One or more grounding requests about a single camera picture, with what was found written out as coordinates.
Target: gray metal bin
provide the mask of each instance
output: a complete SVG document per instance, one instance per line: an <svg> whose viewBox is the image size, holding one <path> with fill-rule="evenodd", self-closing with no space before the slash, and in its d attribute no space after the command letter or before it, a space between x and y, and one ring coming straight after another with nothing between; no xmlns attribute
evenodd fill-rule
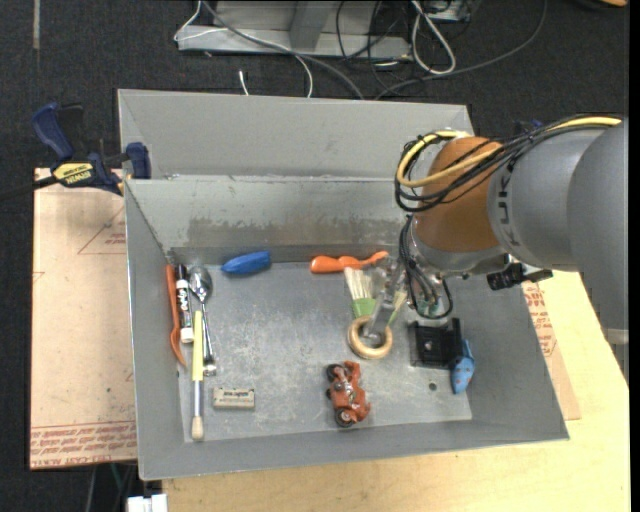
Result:
<svg viewBox="0 0 640 512"><path fill-rule="evenodd" d="M450 280L476 359L466 393L452 393L448 371L411 365L405 311L391 354L359 361L367 420L338 429L324 396L326 365L357 360L346 343L350 296L341 274L313 275L308 262L395 252L399 151L417 133L471 131L463 107L146 91L121 91L120 107L123 144L147 144L154 165L153 179L130 180L125 193L142 478L567 437L521 290L492 292L482 277ZM343 122L323 124L345 111ZM277 129L267 133L269 122ZM249 137L239 141L241 131ZM196 151L192 138L210 142ZM272 252L267 271L220 272L229 257L260 249ZM214 278L207 309L219 369L206 381L201 443L190 439L189 372L169 349L169 261L206 264ZM220 386L254 388L255 409L214 410Z"/></svg>

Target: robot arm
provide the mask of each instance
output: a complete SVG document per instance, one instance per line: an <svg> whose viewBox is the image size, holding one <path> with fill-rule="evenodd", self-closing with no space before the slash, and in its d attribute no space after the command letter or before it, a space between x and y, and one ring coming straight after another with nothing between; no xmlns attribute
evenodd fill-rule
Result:
<svg viewBox="0 0 640 512"><path fill-rule="evenodd" d="M445 141L420 173L421 152ZM409 213L396 278L363 334L375 338L385 325L394 283L406 285L418 314L442 318L447 278L508 283L517 261L520 281L522 268L580 272L607 340L628 343L627 141L628 120L575 116L509 140L441 131L410 143L396 174L396 201Z"/></svg>

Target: blue clamp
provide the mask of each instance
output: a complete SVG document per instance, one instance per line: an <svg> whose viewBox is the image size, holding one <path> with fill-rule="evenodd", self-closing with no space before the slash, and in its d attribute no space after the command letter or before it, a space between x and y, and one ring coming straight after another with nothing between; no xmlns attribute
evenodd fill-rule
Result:
<svg viewBox="0 0 640 512"><path fill-rule="evenodd" d="M133 165L133 177L136 179L151 179L151 162L149 151L142 142L132 142L127 145L125 153Z"/></svg>
<svg viewBox="0 0 640 512"><path fill-rule="evenodd" d="M58 124L56 102L46 104L31 117L31 125L38 138L58 155L59 162L66 162L73 157L74 148Z"/></svg>
<svg viewBox="0 0 640 512"><path fill-rule="evenodd" d="M79 136L82 125L80 105L60 108L56 102L48 103L32 116L31 124L38 138L53 149L58 157L57 162L51 166L52 177L58 183L65 187L93 187L121 194L118 185L122 180L105 165L105 160L99 153L90 152L86 156L77 154L84 152L84 143ZM63 127L76 135L73 141L65 134ZM111 163L125 160L131 160L135 178L151 178L149 152L144 144L133 142L127 146L126 153L106 159Z"/></svg>

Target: spoon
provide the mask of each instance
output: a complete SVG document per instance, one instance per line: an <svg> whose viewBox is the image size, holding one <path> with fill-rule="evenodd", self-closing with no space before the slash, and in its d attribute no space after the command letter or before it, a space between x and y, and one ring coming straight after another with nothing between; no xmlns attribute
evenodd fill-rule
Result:
<svg viewBox="0 0 640 512"><path fill-rule="evenodd" d="M209 271L205 267L197 265L191 269L189 272L189 288L200 301L202 308L204 375L209 377L216 374L216 361L213 356L206 308L207 298L213 289L213 281L211 274L209 274Z"/></svg>

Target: toy car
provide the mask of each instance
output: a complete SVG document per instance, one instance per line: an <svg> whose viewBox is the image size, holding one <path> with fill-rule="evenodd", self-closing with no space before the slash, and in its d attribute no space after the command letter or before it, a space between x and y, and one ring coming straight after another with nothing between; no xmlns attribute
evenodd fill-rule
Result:
<svg viewBox="0 0 640 512"><path fill-rule="evenodd" d="M364 389L358 386L360 365L353 361L331 364L327 367L327 378L331 386L327 398L331 400L338 426L349 428L364 420L371 404L367 403Z"/></svg>

